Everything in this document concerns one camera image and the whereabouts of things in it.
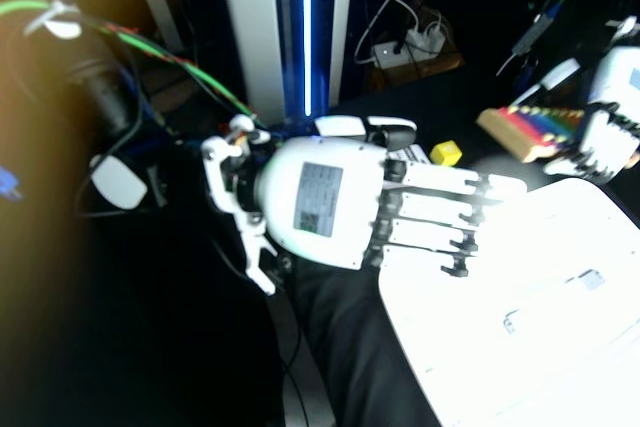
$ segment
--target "white cable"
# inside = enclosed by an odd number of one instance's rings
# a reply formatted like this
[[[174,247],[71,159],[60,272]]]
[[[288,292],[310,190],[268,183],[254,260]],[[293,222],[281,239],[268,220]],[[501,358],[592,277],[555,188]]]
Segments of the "white cable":
[[[516,54],[511,54],[511,56],[510,56],[507,60],[505,60],[505,61],[504,61],[504,64],[502,64],[502,67],[500,67],[500,68],[498,69],[498,72],[496,72],[496,77],[500,76],[500,74],[501,74],[501,73],[502,73],[502,71],[505,69],[505,67],[506,67],[507,65],[509,65],[509,62],[511,62],[511,61],[512,61],[513,59],[515,59],[515,58],[516,58]]]
[[[360,40],[358,41],[358,45],[356,45],[356,51],[353,54],[353,59],[354,62],[356,64],[368,64],[370,62],[374,62],[375,58],[374,57],[370,57],[368,59],[365,60],[359,60],[358,59],[358,53],[360,52],[360,48],[362,47],[362,43],[364,42],[364,39],[367,38],[367,34],[369,33],[369,31],[371,30],[371,28],[373,27],[373,24],[376,23],[376,20],[378,20],[378,17],[380,17],[380,14],[382,13],[382,11],[384,10],[384,8],[387,6],[387,4],[390,2],[391,0],[385,0],[382,5],[380,6],[380,8],[378,9],[378,12],[376,12],[376,15],[373,16],[373,19],[371,19],[371,22],[369,22],[369,25],[367,26],[367,28],[365,29],[364,33],[362,34],[362,37],[360,37]],[[402,0],[395,0],[396,2],[398,2],[400,5],[402,5],[404,8],[406,8],[409,12],[411,12],[411,15],[413,16],[416,25],[415,25],[415,29],[418,29],[418,26],[420,25],[420,20],[418,19],[418,16],[416,15],[416,13],[413,11],[413,9],[411,9],[411,7],[409,7],[405,2],[403,2]]]

